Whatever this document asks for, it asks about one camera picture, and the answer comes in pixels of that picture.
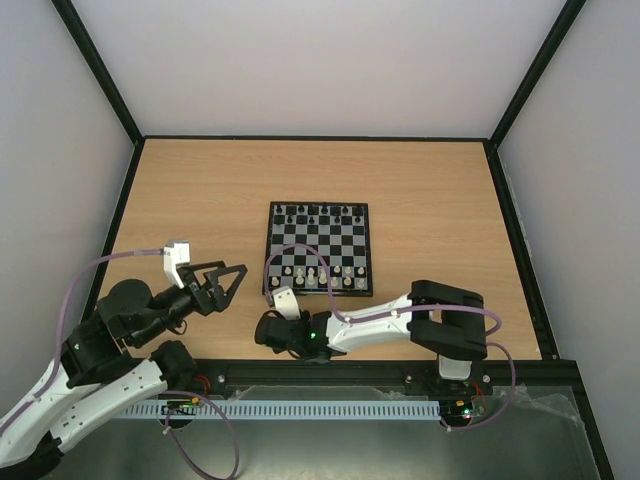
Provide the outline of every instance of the white bracket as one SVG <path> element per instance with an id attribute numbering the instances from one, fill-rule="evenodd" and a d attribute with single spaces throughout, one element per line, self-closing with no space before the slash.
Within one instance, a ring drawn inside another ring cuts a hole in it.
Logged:
<path id="1" fill-rule="evenodd" d="M 167 275 L 171 285 L 184 288 L 184 282 L 178 275 L 178 267 L 191 261 L 189 254 L 189 242 L 184 240 L 172 240 L 163 249 L 164 252 L 164 273 Z"/>
<path id="2" fill-rule="evenodd" d="M 276 288 L 271 292 L 271 295 L 275 309 L 280 315 L 287 320 L 298 320 L 300 318 L 298 300 L 296 300 L 291 287 Z"/>

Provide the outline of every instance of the black edge trim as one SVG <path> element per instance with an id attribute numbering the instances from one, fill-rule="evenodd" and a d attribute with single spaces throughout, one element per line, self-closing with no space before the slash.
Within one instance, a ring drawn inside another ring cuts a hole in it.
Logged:
<path id="1" fill-rule="evenodd" d="M 144 149 L 144 143 L 145 140 L 143 138 L 136 144 L 135 148 L 133 149 L 133 155 L 131 156 L 129 168 L 127 169 L 127 173 L 124 177 L 122 190 L 120 190 L 118 203 L 116 204 L 116 209 L 113 212 L 113 218 L 111 220 L 111 225 L 109 225 L 109 231 L 107 232 L 107 238 L 104 242 L 101 256 L 109 255 L 113 252 L 113 246 L 116 243 L 118 230 L 120 229 L 120 223 L 122 222 L 124 210 L 127 206 L 127 200 L 129 199 L 129 193 L 131 192 L 133 180 L 135 179 L 136 171 L 138 170 L 140 157 L 142 156 L 142 150 Z M 91 290 L 89 290 L 89 296 L 87 297 L 87 303 L 85 304 L 82 318 L 89 318 L 89 315 L 93 313 L 96 303 L 98 302 L 98 295 L 100 295 L 100 289 L 102 288 L 102 282 L 104 281 L 104 276 L 107 273 L 108 265 L 109 262 L 105 262 L 101 263 L 96 268 L 96 274 L 93 278 L 93 282 L 91 283 Z"/>
<path id="2" fill-rule="evenodd" d="M 486 138 L 473 137 L 367 137 L 314 135 L 147 135 L 148 140 L 291 140 L 325 142 L 478 142 Z"/>
<path id="3" fill-rule="evenodd" d="M 613 470 L 611 469 L 611 464 L 609 463 L 607 452 L 604 449 L 602 438 L 600 437 L 600 432 L 598 431 L 598 425 L 596 424 L 596 419 L 593 416 L 593 411 L 591 410 L 591 404 L 589 403 L 587 394 L 584 392 L 574 392 L 574 396 L 576 399 L 576 404 L 578 405 L 580 418 L 582 418 L 582 421 L 585 424 L 587 438 L 589 439 L 589 445 L 591 445 L 591 452 L 593 453 L 596 466 L 598 467 L 600 478 L 614 478 Z"/>
<path id="4" fill-rule="evenodd" d="M 562 10 L 560 10 L 558 18 L 556 18 L 556 21 L 551 27 L 547 38 L 542 42 L 540 50 L 538 50 L 529 70 L 527 70 L 522 82 L 520 82 L 520 86 L 518 86 L 509 106 L 505 110 L 500 122 L 498 122 L 498 126 L 491 136 L 491 141 L 497 146 L 500 146 L 507 136 L 509 129 L 518 117 L 520 110 L 524 107 L 529 95 L 533 92 L 538 80 L 542 77 L 547 65 L 551 62 L 551 59 L 558 50 L 562 40 L 567 35 L 567 32 L 569 32 L 571 25 L 573 25 L 573 22 L 585 3 L 586 0 L 567 0 L 562 7 Z"/>
<path id="5" fill-rule="evenodd" d="M 522 283 L 522 290 L 524 291 L 529 314 L 531 315 L 533 330 L 538 341 L 538 347 L 540 348 L 540 355 L 543 360 L 556 359 L 559 357 L 558 347 L 553 337 L 549 317 L 547 316 L 542 294 L 540 293 L 540 287 L 538 286 L 538 281 L 533 271 L 529 249 L 527 248 L 522 229 L 520 228 L 520 221 L 513 204 L 513 199 L 511 198 L 509 184 L 507 183 L 507 178 L 502 168 L 497 146 L 489 141 L 485 142 L 484 147 L 489 164 L 489 171 L 491 172 L 498 203 L 502 211 L 504 225 L 507 229 L 511 250 L 513 251 L 520 282 Z"/>
<path id="6" fill-rule="evenodd" d="M 76 42 L 107 100 L 109 100 L 113 110 L 116 112 L 127 135 L 129 135 L 131 142 L 135 145 L 137 142 L 142 141 L 142 133 L 140 133 L 140 129 L 138 129 L 127 105 L 124 103 L 122 95 L 120 95 L 73 3 L 71 0 L 51 0 L 51 3 L 53 3 L 67 30 L 69 30 L 73 40 Z"/>

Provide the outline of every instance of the wooden table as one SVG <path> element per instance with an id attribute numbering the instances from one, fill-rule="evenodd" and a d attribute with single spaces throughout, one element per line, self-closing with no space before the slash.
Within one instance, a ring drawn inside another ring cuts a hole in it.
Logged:
<path id="1" fill-rule="evenodd" d="M 540 358 L 480 143 L 147 140 L 113 251 L 187 239 L 192 263 L 224 260 L 249 269 L 228 310 L 189 318 L 181 339 L 194 358 L 288 358 L 253 341 L 267 309 L 260 285 L 272 200 L 369 204 L 375 294 L 339 298 L 341 309 L 387 302 L 413 280 L 435 280 L 482 294 L 504 320 L 492 339 L 516 359 Z M 124 278 L 141 278 L 154 292 L 168 286 L 160 258 L 117 260 L 101 295 Z M 300 304 L 311 312 L 328 308 L 325 296 L 301 297 Z M 435 355 L 394 342 L 346 358 Z M 490 351 L 490 358 L 502 354 Z"/>

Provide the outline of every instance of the chessboard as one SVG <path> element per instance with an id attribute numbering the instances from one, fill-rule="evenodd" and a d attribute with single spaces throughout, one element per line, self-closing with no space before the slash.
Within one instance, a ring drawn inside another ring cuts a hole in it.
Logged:
<path id="1" fill-rule="evenodd" d="M 295 247 L 276 256 L 269 266 L 269 290 L 288 286 L 296 295 L 373 295 L 369 207 L 366 203 L 271 202 L 267 252 L 301 243 L 320 253 L 330 274 L 319 268 L 318 257 Z"/>

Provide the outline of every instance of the cable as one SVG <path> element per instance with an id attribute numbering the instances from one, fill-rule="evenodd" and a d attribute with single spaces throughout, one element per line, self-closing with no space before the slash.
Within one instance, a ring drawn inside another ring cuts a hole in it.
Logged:
<path id="1" fill-rule="evenodd" d="M 271 295 L 271 292 L 269 291 L 269 265 L 271 265 L 271 262 L 276 256 L 280 255 L 285 250 L 288 250 L 290 248 L 295 248 L 295 247 L 304 248 L 309 252 L 311 252 L 316 257 L 318 257 L 318 260 L 320 261 L 322 268 L 324 268 L 324 271 L 327 274 L 327 294 L 329 296 L 329 308 L 331 310 L 331 313 L 333 313 L 340 322 L 357 324 L 357 323 L 370 322 L 373 320 L 379 320 L 381 318 L 387 318 L 392 316 L 392 312 L 388 311 L 388 312 L 374 313 L 371 315 L 366 315 L 364 317 L 347 319 L 347 317 L 345 317 L 341 312 L 338 311 L 338 307 L 336 306 L 336 300 L 333 295 L 333 288 L 331 287 L 330 271 L 329 271 L 329 267 L 327 266 L 327 263 L 324 261 L 324 258 L 322 258 L 322 255 L 320 255 L 320 253 L 318 253 L 315 249 L 311 248 L 309 245 L 305 245 L 303 243 L 291 243 L 289 245 L 285 245 L 279 248 L 278 250 L 276 250 L 275 252 L 273 252 L 265 262 L 263 280 L 264 280 L 264 291 L 265 291 L 265 296 L 267 298 L 267 303 L 269 304 L 272 303 L 272 295 Z M 492 335 L 496 333 L 498 330 L 500 330 L 500 327 L 502 327 L 502 320 L 497 314 L 489 310 L 485 310 L 484 308 L 469 307 L 466 305 L 440 305 L 440 304 L 412 305 L 410 307 L 398 308 L 396 310 L 396 314 L 400 315 L 403 313 L 410 313 L 410 312 L 424 312 L 424 311 L 436 311 L 436 310 L 476 313 L 478 315 L 490 317 L 493 320 L 495 320 L 496 324 L 493 327 L 491 327 L 489 330 L 487 330 L 486 335 Z"/>
<path id="2" fill-rule="evenodd" d="M 173 430 L 171 430 L 171 427 L 169 426 L 169 420 L 171 419 L 171 415 L 173 414 L 172 410 L 170 410 L 167 413 L 167 416 L 166 416 L 166 418 L 164 420 L 164 426 L 166 427 L 165 433 L 167 435 L 169 435 L 169 437 L 171 437 L 173 442 L 176 444 L 176 447 L 178 447 L 178 452 L 180 453 L 180 456 L 182 457 L 182 459 L 187 463 L 187 465 L 189 465 L 191 470 L 193 470 L 195 473 L 200 475 L 200 477 L 204 478 L 205 480 L 231 480 L 232 478 L 235 478 L 236 473 L 238 473 L 238 468 L 240 467 L 240 442 L 238 441 L 238 433 L 236 432 L 236 429 L 233 427 L 233 424 L 231 423 L 231 420 L 229 420 L 229 417 L 227 417 L 225 415 L 225 413 L 222 411 L 222 409 L 218 405 L 216 405 L 214 402 L 212 402 L 211 400 L 209 400 L 205 396 L 200 395 L 198 393 L 183 392 L 183 391 L 179 391 L 179 390 L 167 390 L 164 393 L 169 394 L 169 395 L 183 395 L 183 396 L 186 396 L 186 397 L 196 397 L 196 398 L 200 399 L 202 402 L 204 402 L 207 405 L 209 405 L 211 408 L 213 408 L 217 412 L 218 415 L 220 415 L 220 418 L 222 418 L 222 420 L 224 420 L 224 423 L 225 423 L 225 425 L 227 427 L 227 430 L 231 434 L 231 438 L 233 439 L 233 449 L 234 449 L 235 455 L 236 455 L 236 461 L 235 461 L 235 464 L 233 466 L 233 470 L 231 471 L 229 476 L 225 477 L 225 478 L 214 477 L 213 475 L 209 475 L 207 472 L 202 470 L 200 467 L 198 467 L 195 464 L 195 462 L 191 459 L 191 457 L 185 451 L 185 449 L 182 447 L 182 445 L 180 445 L 180 442 L 178 441 L 178 438 L 176 437 L 175 433 L 173 433 Z"/>
<path id="3" fill-rule="evenodd" d="M 441 418 L 440 423 L 447 428 L 447 432 L 466 432 L 468 430 L 475 430 L 476 428 L 490 425 L 491 423 L 495 422 L 498 419 L 498 417 L 500 417 L 500 415 L 502 415 L 502 413 L 507 409 L 507 407 L 511 403 L 511 400 L 513 399 L 513 395 L 515 394 L 515 391 L 516 391 L 516 365 L 515 363 L 513 363 L 513 358 L 511 358 L 511 354 L 509 353 L 509 351 L 499 343 L 487 342 L 487 347 L 496 347 L 502 350 L 502 352 L 507 357 L 507 361 L 509 362 L 509 368 L 511 369 L 511 389 L 509 390 L 507 399 L 500 406 L 498 411 L 493 415 L 491 415 L 489 418 L 481 422 L 474 423 L 472 425 L 467 425 L 466 427 L 451 427 L 450 425 L 447 424 L 444 418 Z"/>
<path id="4" fill-rule="evenodd" d="M 55 352 L 53 355 L 53 369 L 51 370 L 51 374 L 44 385 L 33 394 L 34 400 L 27 400 L 20 407 L 13 412 L 7 418 L 7 420 L 0 425 L 0 437 L 4 434 L 4 432 L 15 422 L 20 415 L 22 415 L 27 409 L 34 403 L 34 401 L 38 400 L 48 389 L 53 385 L 53 382 L 58 375 L 58 371 L 60 370 L 60 357 L 62 355 L 62 336 L 64 334 L 64 326 L 65 326 L 65 318 L 67 316 L 67 310 L 69 309 L 69 302 L 71 301 L 71 297 L 75 292 L 80 279 L 82 276 L 92 270 L 97 265 L 108 262 L 109 260 L 115 260 L 116 258 L 125 258 L 125 257 L 133 257 L 133 256 L 143 256 L 143 255 L 162 255 L 163 249 L 143 249 L 143 250 L 132 250 L 129 252 L 121 252 L 121 253 L 112 253 L 111 255 L 105 255 L 104 257 L 97 258 L 89 263 L 86 267 L 84 267 L 78 275 L 73 279 L 67 292 L 64 295 L 64 299 L 62 300 L 62 306 L 60 307 L 60 314 L 58 315 L 58 326 L 56 328 L 56 344 L 55 344 Z"/>

